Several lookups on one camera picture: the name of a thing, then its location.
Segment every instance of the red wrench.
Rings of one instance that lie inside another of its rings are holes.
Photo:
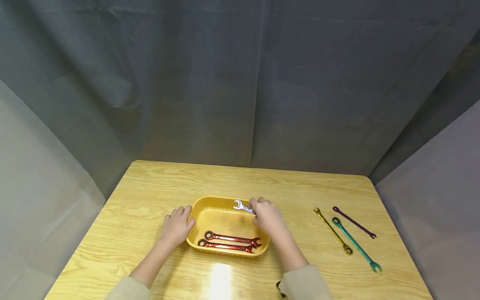
[[[239,251],[246,251],[248,253],[253,253],[252,249],[255,248],[253,245],[248,246],[239,246],[239,245],[226,245],[226,244],[217,244],[211,243],[204,239],[198,241],[198,245],[200,247],[213,247],[213,248],[221,248],[221,249],[231,249],[231,250],[239,250]]]
[[[221,235],[216,234],[211,231],[205,232],[205,239],[206,240],[229,240],[229,241],[237,241],[240,243],[252,244],[255,248],[260,247],[262,244],[257,243],[260,238],[254,239],[245,239],[245,238],[237,238],[237,237],[229,237],[228,235]]]

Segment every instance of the gold wrench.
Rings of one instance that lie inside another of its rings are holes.
[[[343,250],[345,251],[346,254],[348,255],[352,255],[353,254],[353,250],[352,248],[350,248],[347,244],[345,244],[345,242],[342,240],[342,238],[338,235],[337,232],[335,232],[335,229],[333,229],[333,227],[330,225],[330,223],[328,223],[328,221],[325,219],[325,217],[322,215],[322,213],[320,212],[320,209],[318,207],[316,207],[314,210],[313,210],[319,217],[320,219],[322,219],[322,221],[325,223],[325,225],[328,227],[328,229],[330,230],[330,232],[335,236],[336,240],[340,243],[340,245],[342,245],[343,247]]]

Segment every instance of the teal wrench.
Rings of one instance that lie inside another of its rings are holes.
[[[380,267],[379,264],[377,264],[376,262],[374,262],[369,256],[368,254],[360,247],[360,245],[357,243],[357,241],[355,241],[353,239],[353,237],[348,233],[348,231],[343,227],[342,225],[342,222],[340,222],[340,219],[337,218],[337,217],[334,217],[332,219],[332,222],[333,224],[335,224],[338,228],[340,228],[340,230],[346,235],[346,237],[352,242],[352,244],[358,249],[358,251],[363,255],[363,257],[365,257],[365,259],[367,260],[367,262],[370,264],[370,268],[372,268],[372,270],[377,273],[377,268],[378,270],[381,272],[382,271],[382,267]]]

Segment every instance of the purple wrench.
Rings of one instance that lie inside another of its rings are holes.
[[[353,224],[357,225],[361,230],[365,231],[372,239],[375,239],[377,237],[376,234],[368,231],[365,227],[363,227],[362,225],[360,225],[359,223],[355,222],[351,217],[345,215],[338,207],[334,206],[333,207],[333,211],[336,212],[336,213],[339,213],[341,214],[342,216],[344,216],[348,221],[352,222]]]

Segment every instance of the left hand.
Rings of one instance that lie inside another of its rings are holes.
[[[173,248],[183,243],[195,225],[195,219],[193,218],[190,218],[190,221],[187,222],[191,211],[192,207],[190,205],[185,208],[180,206],[178,209],[174,209],[170,215],[166,215],[159,240]]]

